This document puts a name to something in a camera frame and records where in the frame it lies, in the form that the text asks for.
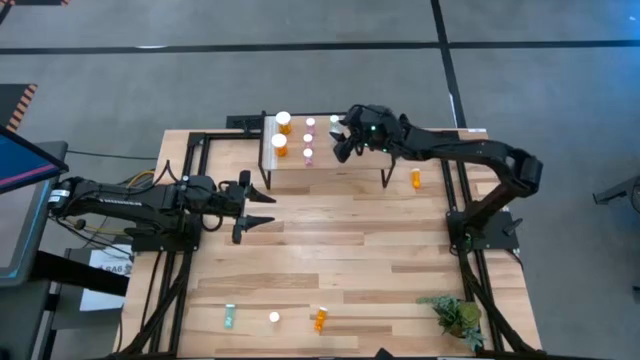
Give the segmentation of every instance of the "paper sheet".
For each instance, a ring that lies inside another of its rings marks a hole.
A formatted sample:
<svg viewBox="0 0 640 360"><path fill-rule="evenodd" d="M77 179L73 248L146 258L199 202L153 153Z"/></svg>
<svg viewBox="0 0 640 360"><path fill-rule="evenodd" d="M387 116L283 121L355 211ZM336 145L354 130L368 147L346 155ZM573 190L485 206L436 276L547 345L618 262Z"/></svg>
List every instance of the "paper sheet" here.
<svg viewBox="0 0 640 360"><path fill-rule="evenodd" d="M131 253L130 245L114 245L114 247ZM133 263L127 255L120 251L105 248L104 250L91 251L89 266L130 277ZM84 289L82 292L82 301L80 302L80 311L116 309L122 307L123 304L124 297L122 296Z"/></svg>

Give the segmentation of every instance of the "wooden tabletop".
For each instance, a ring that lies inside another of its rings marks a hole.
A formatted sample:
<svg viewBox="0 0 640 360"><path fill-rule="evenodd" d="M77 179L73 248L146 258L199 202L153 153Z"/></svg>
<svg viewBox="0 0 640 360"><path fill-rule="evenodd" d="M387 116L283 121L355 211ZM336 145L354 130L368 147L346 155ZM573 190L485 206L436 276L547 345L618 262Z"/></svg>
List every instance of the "wooden tabletop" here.
<svg viewBox="0 0 640 360"><path fill-rule="evenodd" d="M305 123L307 118L316 121L315 133L313 135L313 164L307 166L304 162L302 151L305 149L303 136L307 134L308 128ZM389 169L391 168L391 157L382 152L365 151L362 156L353 154L346 163L340 163L333 154L335 140L329 135L331 121L329 116L310 115L292 116L291 133L287 134L287 156L278 157L275 149L271 145L271 137L279 133L275 116L265 117L264 141L262 167L265 170L333 170L333 169ZM349 130L338 124L340 132L349 135Z"/></svg>
<svg viewBox="0 0 640 360"><path fill-rule="evenodd" d="M179 173L188 133L166 131L157 169L170 159ZM460 136L487 138L482 131L461 130ZM274 172L267 191L257 168L258 146L257 140L212 143L207 175L218 182L252 170L254 186L278 202L247 203L247 213L276 221L245 234L241 245L231 242L229 220L220 231L202 234L189 278L179 357L372 356L380 347L397 356L471 354L459 339L441 335L429 306L415 303L421 296L463 297L457 260L448 252L440 161L399 160L386 189L378 170L339 169ZM422 175L418 190L409 181L416 167ZM468 165L467 171L475 198L497 184L484 166ZM539 348L519 265L505 251L485 254L498 307L523 339ZM136 257L123 310L124 344L139 330L155 257ZM224 328L225 304L237 307L230 330ZM319 306L328 308L322 334L313 330ZM276 324L269 321L272 311L281 316ZM161 350L168 347L172 319L171 309ZM483 316L482 332L489 338L486 320ZM486 347L492 348L490 340Z"/></svg>

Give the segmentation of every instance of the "monitor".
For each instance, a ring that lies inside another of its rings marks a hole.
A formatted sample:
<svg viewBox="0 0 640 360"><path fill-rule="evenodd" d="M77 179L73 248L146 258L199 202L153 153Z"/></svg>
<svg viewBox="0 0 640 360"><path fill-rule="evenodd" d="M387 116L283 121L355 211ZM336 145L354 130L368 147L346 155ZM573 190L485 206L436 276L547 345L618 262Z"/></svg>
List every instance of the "monitor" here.
<svg viewBox="0 0 640 360"><path fill-rule="evenodd" d="M0 127L0 194L67 171L64 162Z"/></svg>

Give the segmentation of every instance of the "white cap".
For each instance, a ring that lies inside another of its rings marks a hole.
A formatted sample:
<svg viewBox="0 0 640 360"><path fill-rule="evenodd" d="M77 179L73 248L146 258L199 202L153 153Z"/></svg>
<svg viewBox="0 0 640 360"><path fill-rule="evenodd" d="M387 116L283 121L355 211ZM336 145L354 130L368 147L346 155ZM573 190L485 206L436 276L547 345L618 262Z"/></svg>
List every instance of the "white cap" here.
<svg viewBox="0 0 640 360"><path fill-rule="evenodd" d="M287 125L291 121L291 114L286 111L280 111L276 114L276 122L280 125Z"/></svg>
<svg viewBox="0 0 640 360"><path fill-rule="evenodd" d="M269 314L269 320L271 320L271 322L278 322L280 320L280 314L275 311L272 312L271 314Z"/></svg>
<svg viewBox="0 0 640 360"><path fill-rule="evenodd" d="M283 147L287 145L287 137L282 134L275 134L271 138L271 145L278 148Z"/></svg>

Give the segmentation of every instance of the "concrete floor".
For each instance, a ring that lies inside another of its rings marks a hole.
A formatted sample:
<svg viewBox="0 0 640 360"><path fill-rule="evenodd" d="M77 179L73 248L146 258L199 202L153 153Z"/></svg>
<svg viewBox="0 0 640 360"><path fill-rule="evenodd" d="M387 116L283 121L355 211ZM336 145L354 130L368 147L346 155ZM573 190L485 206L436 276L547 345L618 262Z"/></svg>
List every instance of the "concrete floor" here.
<svg viewBox="0 0 640 360"><path fill-rule="evenodd" d="M450 41L640 39L632 0L441 3ZM435 40L426 0L74 0L14 7L0 26L0 48ZM540 193L511 206L525 219L522 258L544 348L637 359L640 306L631 285L640 282L640 221L628 201L595 206L591 193L640 169L640 49L452 56L468 126L545 163ZM439 50L21 55L0 57L0 69L0 83L39 85L19 133L76 150L154 156L167 128L353 103L453 126ZM74 174L104 182L153 166L72 154L67 162ZM42 246L62 253L79 244L48 227ZM108 353L115 327L62 335L54 358Z"/></svg>

